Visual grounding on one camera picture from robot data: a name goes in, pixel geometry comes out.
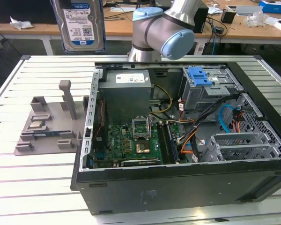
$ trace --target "green circuit board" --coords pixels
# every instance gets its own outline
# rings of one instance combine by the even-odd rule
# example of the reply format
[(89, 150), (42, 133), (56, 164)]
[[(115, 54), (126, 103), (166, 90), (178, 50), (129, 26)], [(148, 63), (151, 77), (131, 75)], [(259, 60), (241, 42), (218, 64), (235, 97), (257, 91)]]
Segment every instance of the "green circuit board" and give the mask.
[[(171, 124), (172, 135), (176, 139), (180, 136), (178, 126)], [(109, 125), (108, 128), (108, 147), (105, 152), (105, 160), (119, 159), (141, 159), (156, 158), (161, 160), (162, 154), (156, 124), (151, 124), (151, 138), (149, 140), (133, 138), (132, 124)]]

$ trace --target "ram slot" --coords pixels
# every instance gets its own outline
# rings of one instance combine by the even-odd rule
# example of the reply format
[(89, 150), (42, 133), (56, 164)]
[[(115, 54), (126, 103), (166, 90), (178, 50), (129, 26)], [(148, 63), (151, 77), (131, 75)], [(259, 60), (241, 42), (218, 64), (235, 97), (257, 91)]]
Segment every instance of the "ram slot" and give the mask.
[(169, 135), (168, 127), (165, 124), (157, 125), (157, 134), (159, 138), (159, 144), (161, 154), (163, 158), (163, 164), (174, 164), (175, 159), (172, 151), (171, 137)]

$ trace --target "hard drive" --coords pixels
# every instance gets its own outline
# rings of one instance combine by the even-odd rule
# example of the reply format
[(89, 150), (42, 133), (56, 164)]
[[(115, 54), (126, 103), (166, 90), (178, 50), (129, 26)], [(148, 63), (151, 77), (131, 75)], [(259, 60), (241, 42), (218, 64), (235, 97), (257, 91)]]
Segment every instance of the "hard drive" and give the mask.
[(65, 51), (104, 51), (102, 0), (52, 0)]

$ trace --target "desk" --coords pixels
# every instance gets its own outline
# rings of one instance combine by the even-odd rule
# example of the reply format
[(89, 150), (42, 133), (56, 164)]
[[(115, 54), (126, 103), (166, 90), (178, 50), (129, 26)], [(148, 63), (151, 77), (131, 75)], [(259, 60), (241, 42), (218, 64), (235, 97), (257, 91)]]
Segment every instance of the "desk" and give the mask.
[[(117, 15), (121, 12), (111, 12), (104, 8), (104, 16)], [(126, 15), (132, 19), (132, 12)], [(125, 16), (124, 20), (105, 21), (105, 33), (107, 40), (132, 41), (133, 23)], [(17, 30), (9, 24), (0, 24), (0, 32), (9, 39), (39, 39), (43, 41), (47, 55), (53, 55), (50, 40), (61, 40), (58, 25), (34, 24), (34, 28)], [(195, 41), (204, 45), (208, 40), (209, 34), (196, 34)]]
[[(219, 8), (223, 9), (226, 5), (252, 5), (257, 6), (258, 3), (249, 0), (217, 0)], [(281, 19), (281, 14), (268, 14), (271, 17)], [(221, 20), (220, 15), (213, 15), (212, 18)], [(265, 27), (248, 27), (245, 24), (245, 16), (235, 16), (232, 24), (225, 24), (228, 28), (227, 35), (221, 40), (222, 43), (241, 43), (241, 44), (272, 44), (281, 45), (281, 30), (266, 25)], [(204, 32), (211, 36), (211, 27), (206, 24)]]
[[(276, 92), (281, 92), (278, 88), (281, 79), (262, 60), (252, 56), (187, 56), (181, 61), (198, 62), (202, 58), (227, 62), (234, 60), (248, 74), (254, 71), (264, 77), (272, 75), (278, 81), (272, 82), (272, 85)], [(69, 79), (74, 101), (81, 101), (90, 92), (95, 62), (109, 60), (111, 56), (32, 56), (28, 60), (20, 60), (2, 85), (0, 225), (217, 225), (214, 218), (228, 219), (229, 225), (281, 224), (281, 189), (256, 203), (93, 217), (80, 193), (70, 190), (74, 153), (14, 156), (16, 142), (31, 111), (33, 96), (45, 96), (46, 102), (62, 101), (62, 91), (58, 85), (61, 79)], [(126, 61), (126, 57), (112, 56), (112, 60)]]
[[(226, 5), (258, 5), (250, 0), (217, 0), (222, 9)], [(104, 8), (104, 16), (117, 15), (121, 12), (111, 12)], [(105, 32), (107, 40), (132, 41), (133, 23), (125, 16), (119, 21), (105, 21)], [(281, 14), (269, 14), (272, 17), (281, 18)], [(220, 20), (221, 16), (214, 15), (213, 18)], [(226, 24), (228, 33), (221, 40), (222, 43), (243, 43), (243, 44), (275, 44), (281, 45), (281, 31), (275, 27), (266, 25), (265, 27), (249, 28), (244, 23), (244, 16), (236, 16), (232, 24)], [(6, 38), (11, 39), (40, 39), (43, 41), (47, 55), (53, 55), (50, 40), (61, 39), (57, 25), (34, 24), (32, 29), (16, 30), (9, 24), (0, 24), (0, 31)], [(201, 55), (205, 44), (211, 36), (211, 28), (207, 24), (202, 34), (195, 35), (196, 45), (195, 55)]]

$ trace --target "wooden desk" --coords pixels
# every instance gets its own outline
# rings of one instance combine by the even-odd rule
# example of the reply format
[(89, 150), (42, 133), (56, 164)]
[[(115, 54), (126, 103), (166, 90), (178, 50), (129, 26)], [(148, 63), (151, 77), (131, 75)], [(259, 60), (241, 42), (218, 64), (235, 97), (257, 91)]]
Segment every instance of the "wooden desk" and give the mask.
[[(217, 0), (222, 9), (226, 5), (258, 5), (258, 3), (250, 0)], [(108, 8), (104, 8), (104, 16), (117, 15), (121, 12), (111, 12)], [(121, 20), (105, 21), (105, 33), (107, 40), (123, 40), (131, 41), (133, 33), (132, 19), (133, 13), (119, 15)], [(272, 17), (281, 18), (281, 14), (272, 14)], [(220, 20), (221, 15), (214, 15), (213, 18)], [(266, 25), (265, 27), (249, 28), (245, 25), (245, 16), (236, 16), (232, 24), (226, 24), (228, 33), (221, 40), (222, 43), (246, 43), (246, 44), (276, 44), (281, 45), (281, 31), (275, 27)], [(48, 55), (53, 55), (50, 40), (61, 39), (60, 31), (57, 25), (34, 24), (34, 28), (17, 30), (9, 24), (0, 24), (0, 32), (11, 39), (40, 39), (43, 41), (44, 47)], [(195, 35), (197, 46), (196, 55), (201, 55), (205, 44), (211, 37), (211, 28), (206, 24), (202, 34)]]
[[(118, 15), (121, 12), (111, 12), (107, 8), (104, 9), (104, 16), (108, 17), (111, 15)], [(107, 40), (132, 40), (133, 33), (133, 22), (132, 20), (133, 12), (119, 15), (122, 20), (115, 21), (105, 21), (105, 33)], [(49, 35), (59, 35), (60, 31), (58, 25), (48, 25), (44, 29), (44, 34)], [(207, 38), (208, 34), (204, 32), (202, 34), (195, 34), (197, 38)]]
[[(252, 5), (257, 6), (258, 3), (250, 0), (217, 0), (219, 8), (226, 8), (226, 5)], [(281, 14), (267, 14), (271, 17), (281, 19)], [(213, 15), (212, 18), (221, 20), (220, 15)], [(245, 23), (245, 16), (235, 16), (232, 24), (225, 24), (228, 28), (227, 35), (223, 37), (221, 42), (226, 43), (248, 43), (248, 44), (281, 44), (281, 30), (274, 26), (265, 25), (265, 27), (248, 27)], [(207, 24), (204, 27), (206, 34), (211, 36), (211, 27)]]

